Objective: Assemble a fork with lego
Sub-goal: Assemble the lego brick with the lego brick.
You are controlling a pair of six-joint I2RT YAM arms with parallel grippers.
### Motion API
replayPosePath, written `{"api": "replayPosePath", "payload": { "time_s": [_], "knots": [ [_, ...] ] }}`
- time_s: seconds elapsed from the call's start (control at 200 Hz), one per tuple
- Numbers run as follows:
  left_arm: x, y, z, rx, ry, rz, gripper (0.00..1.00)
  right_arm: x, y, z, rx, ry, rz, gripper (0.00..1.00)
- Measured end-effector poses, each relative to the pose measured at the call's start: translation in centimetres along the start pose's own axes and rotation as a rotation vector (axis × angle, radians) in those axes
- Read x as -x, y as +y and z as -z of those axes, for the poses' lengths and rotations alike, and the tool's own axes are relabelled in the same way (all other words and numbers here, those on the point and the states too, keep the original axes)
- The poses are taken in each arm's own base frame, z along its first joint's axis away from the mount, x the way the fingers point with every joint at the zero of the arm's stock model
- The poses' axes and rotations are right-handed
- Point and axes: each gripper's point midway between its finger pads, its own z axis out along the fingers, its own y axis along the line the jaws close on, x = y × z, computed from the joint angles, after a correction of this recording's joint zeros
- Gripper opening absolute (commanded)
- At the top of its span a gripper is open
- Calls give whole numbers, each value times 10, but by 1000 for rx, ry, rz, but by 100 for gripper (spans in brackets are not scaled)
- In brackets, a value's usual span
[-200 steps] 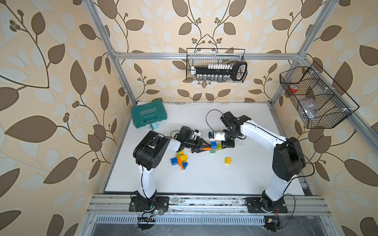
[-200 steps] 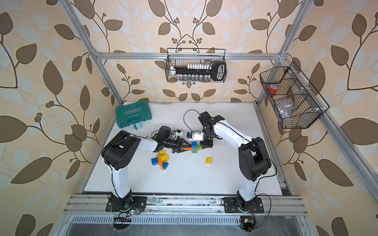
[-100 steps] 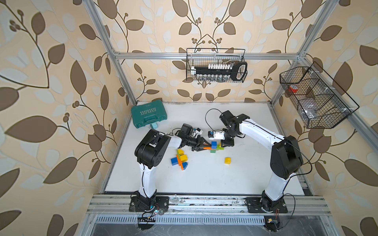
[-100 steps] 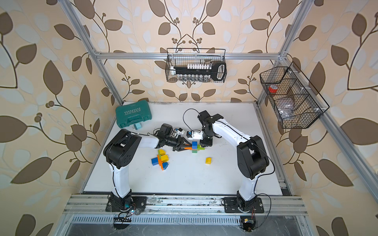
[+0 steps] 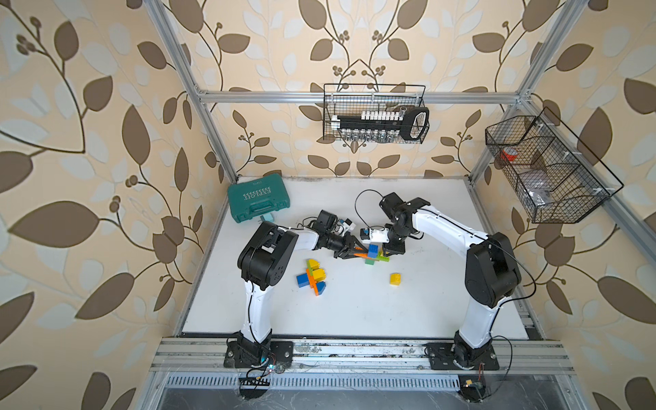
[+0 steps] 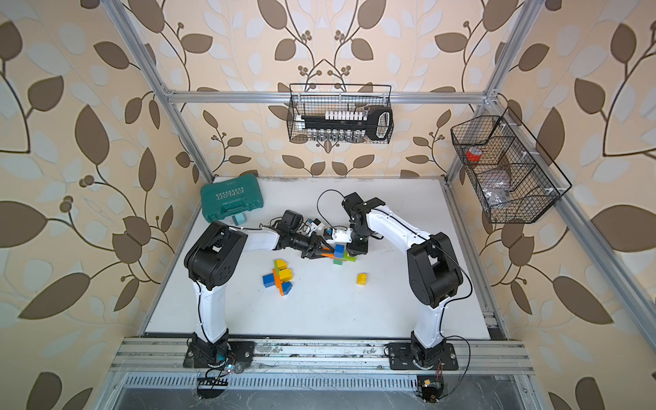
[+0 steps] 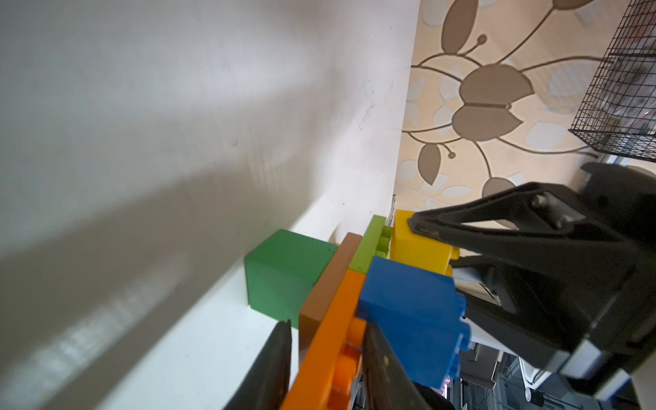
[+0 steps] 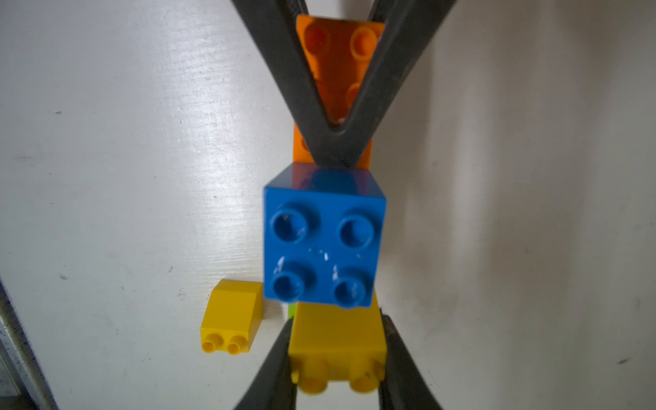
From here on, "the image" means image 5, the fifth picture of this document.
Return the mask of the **orange lego brick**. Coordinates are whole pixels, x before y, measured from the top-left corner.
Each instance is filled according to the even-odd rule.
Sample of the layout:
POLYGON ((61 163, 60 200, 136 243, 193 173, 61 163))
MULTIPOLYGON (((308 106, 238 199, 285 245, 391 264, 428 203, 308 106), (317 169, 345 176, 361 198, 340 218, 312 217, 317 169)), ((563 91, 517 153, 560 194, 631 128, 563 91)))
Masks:
POLYGON ((314 295, 318 296, 319 291, 318 291, 318 288, 317 288, 317 285, 316 285, 316 281, 314 279, 313 270, 311 268, 307 268, 306 269, 306 274, 307 274, 307 279, 309 280, 310 288, 313 290, 314 295))

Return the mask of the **small blue lego brick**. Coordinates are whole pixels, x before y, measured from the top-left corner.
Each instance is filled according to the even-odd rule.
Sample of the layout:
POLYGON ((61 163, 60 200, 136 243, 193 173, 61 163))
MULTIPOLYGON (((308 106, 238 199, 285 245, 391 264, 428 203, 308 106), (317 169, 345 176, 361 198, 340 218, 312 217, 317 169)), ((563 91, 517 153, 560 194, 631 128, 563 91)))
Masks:
POLYGON ((309 277, 307 273, 297 275, 297 285, 299 288, 309 286, 309 277))

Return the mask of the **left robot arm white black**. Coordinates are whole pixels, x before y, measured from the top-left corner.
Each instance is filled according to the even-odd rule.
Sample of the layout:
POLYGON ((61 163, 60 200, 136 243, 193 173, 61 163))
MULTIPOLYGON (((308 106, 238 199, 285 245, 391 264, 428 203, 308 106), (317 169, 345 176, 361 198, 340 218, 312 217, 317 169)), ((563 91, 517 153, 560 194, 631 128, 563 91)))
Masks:
POLYGON ((273 287, 282 280, 297 250, 328 249, 337 259, 353 259, 368 253, 367 247, 349 232, 337 234, 320 224, 286 228, 265 221, 259 225, 237 258, 246 290, 246 314, 237 343, 246 350, 263 352, 272 333, 269 308, 273 287))

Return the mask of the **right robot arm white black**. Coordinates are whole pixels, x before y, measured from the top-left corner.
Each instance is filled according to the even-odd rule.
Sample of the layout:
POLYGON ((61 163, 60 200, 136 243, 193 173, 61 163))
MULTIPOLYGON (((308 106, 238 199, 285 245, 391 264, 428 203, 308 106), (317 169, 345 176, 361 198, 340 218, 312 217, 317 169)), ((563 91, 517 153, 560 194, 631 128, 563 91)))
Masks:
POLYGON ((383 197, 379 207, 389 219, 383 243, 386 256, 403 255, 406 240, 423 233, 465 259, 465 287, 470 302, 464 322, 454 335, 454 351, 465 357, 488 346, 496 316, 521 281, 507 236, 468 227, 420 197, 403 201, 391 193, 383 197))

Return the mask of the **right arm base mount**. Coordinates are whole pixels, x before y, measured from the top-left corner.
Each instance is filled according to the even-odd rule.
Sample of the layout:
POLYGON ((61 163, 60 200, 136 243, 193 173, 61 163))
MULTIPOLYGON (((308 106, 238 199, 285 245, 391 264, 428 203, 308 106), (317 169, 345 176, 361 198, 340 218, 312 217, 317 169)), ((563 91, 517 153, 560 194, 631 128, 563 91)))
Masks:
POLYGON ((425 345, 425 355, 434 371, 498 371, 500 364, 496 358, 492 342, 480 348, 471 348, 466 343, 435 342, 425 345))

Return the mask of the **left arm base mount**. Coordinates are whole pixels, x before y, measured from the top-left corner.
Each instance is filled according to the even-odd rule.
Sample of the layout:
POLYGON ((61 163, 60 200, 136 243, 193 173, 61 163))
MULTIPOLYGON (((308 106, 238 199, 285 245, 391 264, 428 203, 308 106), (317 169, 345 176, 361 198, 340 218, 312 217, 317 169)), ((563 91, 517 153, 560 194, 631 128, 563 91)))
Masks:
POLYGON ((223 366, 237 369, 272 367, 276 372, 283 372, 292 364, 293 350, 294 343, 291 341, 272 341, 265 344, 251 343, 246 339, 230 341, 223 366))

